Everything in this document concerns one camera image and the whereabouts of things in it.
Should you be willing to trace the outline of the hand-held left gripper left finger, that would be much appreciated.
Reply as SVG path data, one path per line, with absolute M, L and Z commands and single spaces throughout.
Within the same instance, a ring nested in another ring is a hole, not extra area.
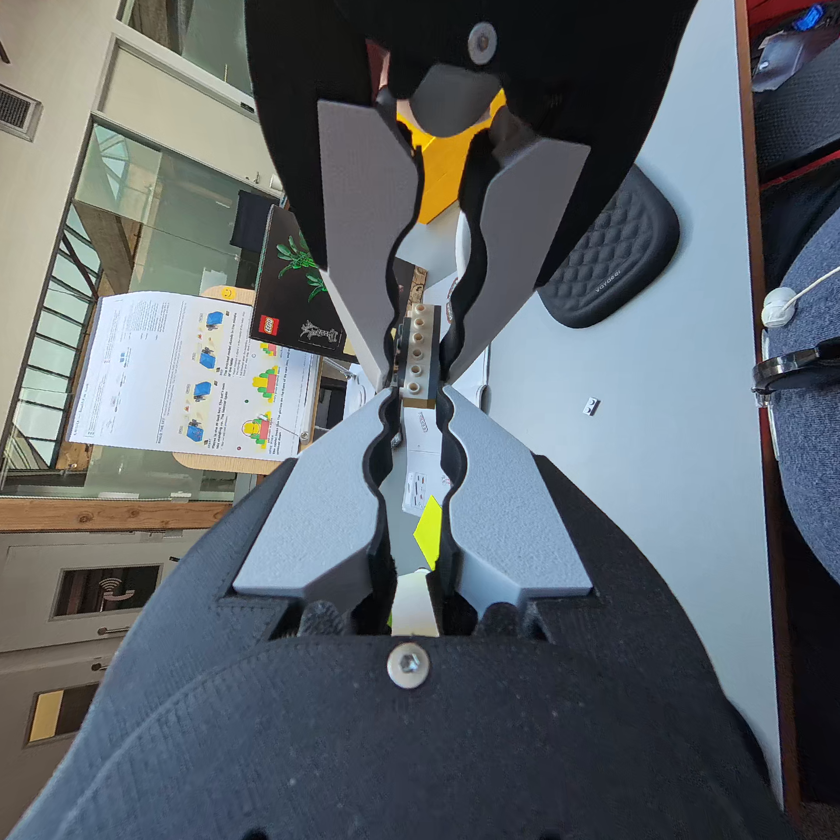
M 234 579 L 242 595 L 330 602 L 383 634 L 396 593 L 381 484 L 393 468 L 400 395 L 385 388 L 307 448 Z

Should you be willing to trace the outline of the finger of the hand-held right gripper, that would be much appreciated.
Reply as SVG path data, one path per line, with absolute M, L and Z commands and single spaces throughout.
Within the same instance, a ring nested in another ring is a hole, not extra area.
M 418 215 L 422 159 L 396 108 L 318 101 L 327 289 L 364 374 L 392 378 L 396 251 Z
M 488 130 L 469 146 L 458 202 L 469 259 L 449 302 L 441 382 L 454 382 L 531 297 L 590 148 L 538 137 L 498 158 Z

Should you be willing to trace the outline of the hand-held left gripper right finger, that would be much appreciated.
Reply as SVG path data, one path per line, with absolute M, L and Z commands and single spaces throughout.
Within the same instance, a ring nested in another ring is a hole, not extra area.
M 496 603 L 587 595 L 592 582 L 531 450 L 454 387 L 437 393 L 450 481 L 436 572 L 445 598 Z

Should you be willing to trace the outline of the grey lego assembly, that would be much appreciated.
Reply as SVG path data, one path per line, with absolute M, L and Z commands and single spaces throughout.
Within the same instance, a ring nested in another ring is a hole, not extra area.
M 407 408 L 435 409 L 440 371 L 441 308 L 420 302 L 395 334 L 394 386 Z

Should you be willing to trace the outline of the lego instruction booklet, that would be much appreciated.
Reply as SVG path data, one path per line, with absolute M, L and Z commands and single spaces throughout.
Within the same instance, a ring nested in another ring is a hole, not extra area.
M 439 338 L 449 329 L 451 307 L 449 299 L 459 282 L 453 273 L 423 294 L 423 304 L 440 308 Z M 489 381 L 490 349 L 476 358 L 454 383 L 455 389 L 478 408 L 482 407 Z M 406 483 L 402 502 L 404 512 L 421 517 L 428 501 L 433 498 L 442 504 L 451 482 L 440 465 L 442 435 L 436 425 L 433 408 L 404 407 L 403 431 L 406 441 Z

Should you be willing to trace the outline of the lego set box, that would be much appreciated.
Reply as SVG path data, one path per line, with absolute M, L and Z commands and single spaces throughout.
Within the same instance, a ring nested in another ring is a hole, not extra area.
M 260 343 L 357 362 L 348 333 L 294 214 L 268 215 L 249 336 Z

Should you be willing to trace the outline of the yellow plastic bin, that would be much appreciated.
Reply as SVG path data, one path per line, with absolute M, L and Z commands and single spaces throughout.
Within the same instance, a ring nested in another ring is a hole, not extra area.
M 409 129 L 412 146 L 420 147 L 423 156 L 424 187 L 417 219 L 420 224 L 430 223 L 457 201 L 469 145 L 479 131 L 490 127 L 492 118 L 506 103 L 505 92 L 500 90 L 482 120 L 457 135 L 437 138 L 419 128 L 408 100 L 397 102 L 396 118 Z

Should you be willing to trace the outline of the yellow-green sticky note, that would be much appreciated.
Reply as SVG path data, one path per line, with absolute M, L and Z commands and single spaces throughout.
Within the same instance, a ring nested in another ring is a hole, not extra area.
M 431 496 L 426 501 L 413 534 L 430 571 L 435 571 L 437 567 L 442 528 L 443 509 L 437 499 Z

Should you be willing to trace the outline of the black wrist rest pad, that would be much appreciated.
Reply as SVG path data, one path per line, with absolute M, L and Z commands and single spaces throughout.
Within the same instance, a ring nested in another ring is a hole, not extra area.
M 634 164 L 551 280 L 539 289 L 542 304 L 567 328 L 596 325 L 662 275 L 679 239 L 676 210 Z

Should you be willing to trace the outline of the white green-striped paper cup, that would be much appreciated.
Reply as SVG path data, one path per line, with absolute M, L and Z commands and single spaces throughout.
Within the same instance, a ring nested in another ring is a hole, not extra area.
M 397 577 L 389 620 L 394 637 L 438 637 L 438 621 L 425 569 Z

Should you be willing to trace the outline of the printed instruction sheet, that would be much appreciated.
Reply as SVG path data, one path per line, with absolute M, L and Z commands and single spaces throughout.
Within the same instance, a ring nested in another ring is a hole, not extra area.
M 102 297 L 69 442 L 281 461 L 298 454 L 316 356 L 251 339 L 252 308 L 166 291 Z

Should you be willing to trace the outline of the black plastic buckle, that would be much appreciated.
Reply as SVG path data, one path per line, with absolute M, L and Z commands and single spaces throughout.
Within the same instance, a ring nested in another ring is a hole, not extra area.
M 752 370 L 752 392 L 757 396 L 790 390 L 822 389 L 839 383 L 839 338 L 815 347 L 776 356 Z

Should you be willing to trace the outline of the wall air vent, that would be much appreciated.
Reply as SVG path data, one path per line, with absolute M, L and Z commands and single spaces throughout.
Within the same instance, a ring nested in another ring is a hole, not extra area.
M 40 101 L 1 85 L 1 131 L 34 142 L 42 112 Z

